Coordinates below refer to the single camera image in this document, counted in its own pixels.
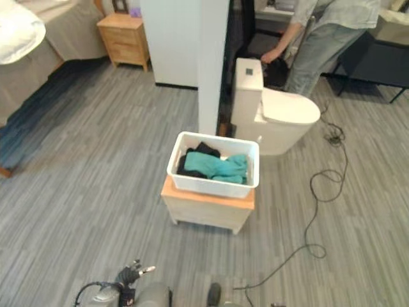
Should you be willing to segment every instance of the floor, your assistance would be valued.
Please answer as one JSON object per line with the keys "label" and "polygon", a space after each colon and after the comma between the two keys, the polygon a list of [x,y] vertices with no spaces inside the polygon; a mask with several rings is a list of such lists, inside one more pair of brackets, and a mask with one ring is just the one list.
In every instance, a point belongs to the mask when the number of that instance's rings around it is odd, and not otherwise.
{"label": "floor", "polygon": [[[342,125],[350,160],[342,195],[320,205],[310,240],[262,287],[255,306],[408,306],[409,93],[353,83],[341,98],[321,78],[313,100]],[[112,280],[136,257],[157,270],[175,307],[204,306],[211,282],[256,283],[302,244],[314,203],[309,177],[341,169],[342,153],[317,123],[280,157],[261,158],[256,210],[242,231],[171,223],[159,193],[180,131],[197,129],[197,92],[154,85],[139,68],[107,60],[65,65],[2,131],[0,306],[71,306],[80,287]],[[336,190],[318,182],[327,196]]]}

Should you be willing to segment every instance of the toilet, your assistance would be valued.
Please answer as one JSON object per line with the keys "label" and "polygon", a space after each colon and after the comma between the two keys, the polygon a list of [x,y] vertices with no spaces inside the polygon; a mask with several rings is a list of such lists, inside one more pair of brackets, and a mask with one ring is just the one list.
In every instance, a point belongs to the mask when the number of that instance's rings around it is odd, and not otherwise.
{"label": "toilet", "polygon": [[258,59],[237,59],[233,93],[235,138],[258,142],[260,155],[284,154],[320,119],[310,99],[265,88]]}

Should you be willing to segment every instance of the laundry basket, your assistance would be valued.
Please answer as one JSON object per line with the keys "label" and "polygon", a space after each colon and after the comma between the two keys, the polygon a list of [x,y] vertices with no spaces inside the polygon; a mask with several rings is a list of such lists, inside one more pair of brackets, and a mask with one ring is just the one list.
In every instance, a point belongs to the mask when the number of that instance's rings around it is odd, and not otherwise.
{"label": "laundry basket", "polygon": [[[178,163],[181,156],[186,154],[188,148],[196,148],[200,142],[220,152],[221,159],[227,159],[231,155],[244,154],[247,156],[247,183],[233,184],[210,179],[196,178],[178,175]],[[181,132],[174,145],[167,173],[172,176],[176,188],[203,194],[225,196],[231,198],[245,198],[251,189],[259,183],[259,146],[252,141],[241,139],[222,138],[220,136],[208,136],[192,132]]]}

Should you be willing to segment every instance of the clothing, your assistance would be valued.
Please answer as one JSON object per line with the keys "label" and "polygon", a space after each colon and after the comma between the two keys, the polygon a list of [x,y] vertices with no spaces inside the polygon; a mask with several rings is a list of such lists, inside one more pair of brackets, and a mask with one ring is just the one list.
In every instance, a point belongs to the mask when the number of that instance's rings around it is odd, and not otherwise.
{"label": "clothing", "polygon": [[306,26],[312,14],[321,18],[313,29],[325,24],[339,24],[351,29],[376,27],[380,0],[298,0],[291,23]]}
{"label": "clothing", "polygon": [[244,184],[247,181],[247,157],[232,155],[226,160],[220,160],[201,152],[189,152],[186,155],[185,170],[198,171],[212,180]]}
{"label": "clothing", "polygon": [[[186,151],[186,155],[189,152],[201,152],[202,154],[212,155],[212,156],[220,159],[220,152],[218,150],[208,146],[204,142],[200,142],[200,144],[196,147],[196,149],[188,148],[187,151]],[[206,175],[204,175],[204,174],[202,174],[202,173],[200,173],[198,171],[187,171],[185,169],[186,155],[183,155],[183,156],[180,157],[179,164],[178,164],[178,170],[177,170],[176,173],[179,174],[179,175],[185,175],[185,176],[190,176],[190,177],[207,178]]]}
{"label": "clothing", "polygon": [[342,54],[364,31],[325,24],[311,32],[291,68],[286,90],[308,97],[325,65]]}

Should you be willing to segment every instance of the person's hand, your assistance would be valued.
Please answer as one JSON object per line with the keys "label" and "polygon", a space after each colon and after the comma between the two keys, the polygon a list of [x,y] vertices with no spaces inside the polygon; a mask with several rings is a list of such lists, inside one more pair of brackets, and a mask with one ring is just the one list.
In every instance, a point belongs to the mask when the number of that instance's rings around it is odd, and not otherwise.
{"label": "person's hand", "polygon": [[261,61],[266,64],[270,64],[272,61],[277,59],[281,55],[281,51],[277,49],[272,49],[271,51],[268,51],[267,53],[264,53],[263,56],[261,57]]}

